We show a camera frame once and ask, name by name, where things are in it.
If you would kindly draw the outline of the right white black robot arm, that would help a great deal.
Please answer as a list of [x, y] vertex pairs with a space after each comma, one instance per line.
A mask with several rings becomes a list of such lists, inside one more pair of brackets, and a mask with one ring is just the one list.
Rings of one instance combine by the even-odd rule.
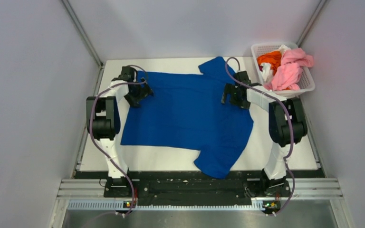
[[294, 145], [307, 134], [303, 106], [298, 98], [286, 98], [266, 90], [260, 83], [252, 83], [247, 72], [231, 76], [234, 84], [226, 84], [221, 102], [249, 109], [256, 105], [269, 115], [269, 135], [272, 148], [269, 160], [261, 171], [260, 191], [272, 196], [286, 182], [288, 159]]

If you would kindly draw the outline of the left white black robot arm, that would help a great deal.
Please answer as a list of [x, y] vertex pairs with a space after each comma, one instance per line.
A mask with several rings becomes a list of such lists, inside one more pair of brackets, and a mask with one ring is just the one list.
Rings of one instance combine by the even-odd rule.
[[123, 66], [118, 77], [111, 80], [108, 88], [86, 99], [86, 127], [94, 146], [104, 155], [108, 167], [109, 186], [121, 196], [133, 192], [128, 176], [128, 166], [121, 155], [122, 120], [118, 104], [126, 100], [129, 107], [139, 108], [141, 101], [154, 92], [148, 84], [149, 75], [140, 66]]

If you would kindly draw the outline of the blue t shirt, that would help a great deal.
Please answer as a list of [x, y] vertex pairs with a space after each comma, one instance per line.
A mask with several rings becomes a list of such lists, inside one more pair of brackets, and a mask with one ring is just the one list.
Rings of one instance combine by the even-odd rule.
[[254, 121], [249, 110], [221, 102], [234, 74], [224, 58], [198, 69], [198, 75], [149, 72], [154, 95], [129, 109], [121, 144], [198, 150], [194, 165], [223, 179], [244, 151]]

